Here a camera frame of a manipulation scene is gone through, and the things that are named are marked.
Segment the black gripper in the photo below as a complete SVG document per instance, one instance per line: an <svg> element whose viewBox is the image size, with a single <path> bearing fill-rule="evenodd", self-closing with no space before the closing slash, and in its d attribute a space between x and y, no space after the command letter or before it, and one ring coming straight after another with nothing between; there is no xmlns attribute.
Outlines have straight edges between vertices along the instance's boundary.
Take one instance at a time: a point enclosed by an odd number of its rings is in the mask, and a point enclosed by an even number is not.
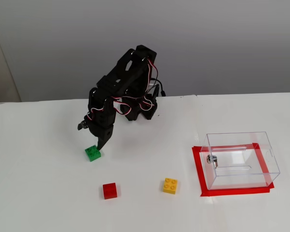
<svg viewBox="0 0 290 232"><path fill-rule="evenodd" d="M77 130L89 128L90 132L98 138L97 150L101 150L111 138L116 111L112 107L103 109L91 108L87 120L81 121Z"/></svg>

